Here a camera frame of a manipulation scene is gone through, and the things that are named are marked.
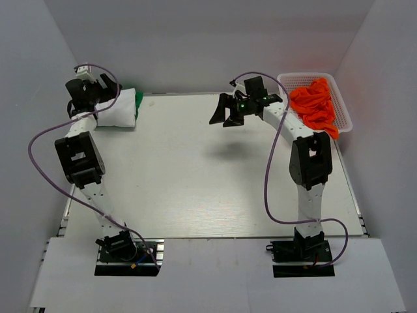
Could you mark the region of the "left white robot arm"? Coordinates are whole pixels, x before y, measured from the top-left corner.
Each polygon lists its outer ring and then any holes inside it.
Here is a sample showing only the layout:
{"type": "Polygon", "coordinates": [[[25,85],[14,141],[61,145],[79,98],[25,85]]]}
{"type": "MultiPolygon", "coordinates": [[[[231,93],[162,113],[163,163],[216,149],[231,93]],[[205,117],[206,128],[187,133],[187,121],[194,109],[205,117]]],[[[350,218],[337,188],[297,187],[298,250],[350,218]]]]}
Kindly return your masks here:
{"type": "Polygon", "coordinates": [[[77,72],[76,77],[65,84],[71,100],[67,112],[72,122],[64,138],[55,141],[59,161],[66,179],[87,198],[102,229],[102,238],[96,240],[109,254],[134,248],[134,241],[126,224],[113,217],[113,205],[105,184],[104,161],[93,140],[92,132],[98,126],[99,103],[113,100],[120,85],[107,74],[100,78],[105,86],[90,74],[77,72]]]}

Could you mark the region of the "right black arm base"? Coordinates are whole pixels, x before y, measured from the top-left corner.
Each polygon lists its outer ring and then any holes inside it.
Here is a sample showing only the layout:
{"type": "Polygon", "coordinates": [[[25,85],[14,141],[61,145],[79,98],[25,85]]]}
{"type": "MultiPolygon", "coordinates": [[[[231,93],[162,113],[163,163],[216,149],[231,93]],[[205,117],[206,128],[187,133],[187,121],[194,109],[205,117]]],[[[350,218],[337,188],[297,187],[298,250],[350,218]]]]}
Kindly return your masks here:
{"type": "Polygon", "coordinates": [[[332,261],[332,253],[327,240],[319,248],[301,255],[295,250],[293,241],[271,241],[265,250],[272,255],[274,278],[316,278],[334,277],[333,265],[324,266],[332,261]]]}

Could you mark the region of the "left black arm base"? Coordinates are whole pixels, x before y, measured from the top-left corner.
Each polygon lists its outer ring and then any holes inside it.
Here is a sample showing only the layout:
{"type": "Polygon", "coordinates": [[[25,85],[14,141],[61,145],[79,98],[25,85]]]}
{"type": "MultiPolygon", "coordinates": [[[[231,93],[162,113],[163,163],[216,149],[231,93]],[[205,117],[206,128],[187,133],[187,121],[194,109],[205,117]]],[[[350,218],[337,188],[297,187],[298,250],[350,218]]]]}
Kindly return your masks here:
{"type": "Polygon", "coordinates": [[[156,277],[159,270],[145,245],[135,241],[135,248],[127,248],[127,256],[111,255],[104,247],[100,247],[94,270],[95,276],[114,277],[156,277]]]}

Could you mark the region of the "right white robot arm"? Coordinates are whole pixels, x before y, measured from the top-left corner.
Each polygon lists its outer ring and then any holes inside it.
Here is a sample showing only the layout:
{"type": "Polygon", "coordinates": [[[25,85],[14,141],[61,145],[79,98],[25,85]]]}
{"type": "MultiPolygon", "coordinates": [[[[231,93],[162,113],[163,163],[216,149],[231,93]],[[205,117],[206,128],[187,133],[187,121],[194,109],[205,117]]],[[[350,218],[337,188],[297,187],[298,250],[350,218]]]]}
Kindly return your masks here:
{"type": "Polygon", "coordinates": [[[289,113],[277,94],[240,100],[222,93],[209,123],[221,123],[224,127],[242,126],[247,115],[259,116],[276,129],[291,146],[289,173],[298,192],[295,235],[308,241],[322,241],[322,196],[328,176],[332,173],[328,134],[313,131],[289,113]]]}

